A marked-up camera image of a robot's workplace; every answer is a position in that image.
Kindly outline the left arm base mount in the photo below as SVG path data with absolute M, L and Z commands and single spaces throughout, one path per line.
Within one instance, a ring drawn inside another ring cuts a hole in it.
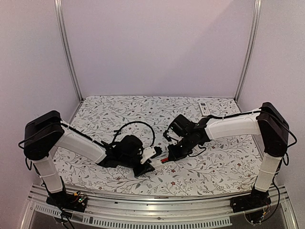
M 49 205 L 56 206 L 58 209 L 68 209 L 77 212 L 85 212 L 88 202 L 88 196 L 86 194 L 81 194 L 77 191 L 74 194 L 67 193 L 65 184 L 61 178 L 62 188 L 55 193 L 51 193 L 46 184 L 46 190 L 48 192 L 48 197 L 46 203 Z

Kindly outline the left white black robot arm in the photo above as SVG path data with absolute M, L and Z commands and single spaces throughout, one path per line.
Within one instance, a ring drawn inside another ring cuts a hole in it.
M 150 158 L 156 154 L 154 145 L 144 147 L 134 135 L 126 135 L 121 141 L 110 143 L 96 141 L 81 133 L 61 119 L 58 111 L 50 111 L 25 126 L 24 139 L 19 148 L 37 169 L 52 199 L 60 207 L 67 207 L 71 197 L 64 190 L 62 178 L 56 171 L 50 151 L 55 147 L 64 148 L 85 157 L 101 167 L 127 167 L 135 177 L 152 172 Z

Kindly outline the long white remote control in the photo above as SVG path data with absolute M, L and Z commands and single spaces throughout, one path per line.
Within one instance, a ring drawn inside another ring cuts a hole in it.
M 168 161 L 163 162 L 160 159 L 151 159 L 150 165 L 155 169 L 164 166 Z

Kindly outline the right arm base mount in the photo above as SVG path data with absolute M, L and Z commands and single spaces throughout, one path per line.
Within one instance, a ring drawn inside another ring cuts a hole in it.
M 237 196 L 230 199 L 230 207 L 233 213 L 261 208 L 271 204 L 269 192 L 258 191 L 255 188 L 250 194 Z

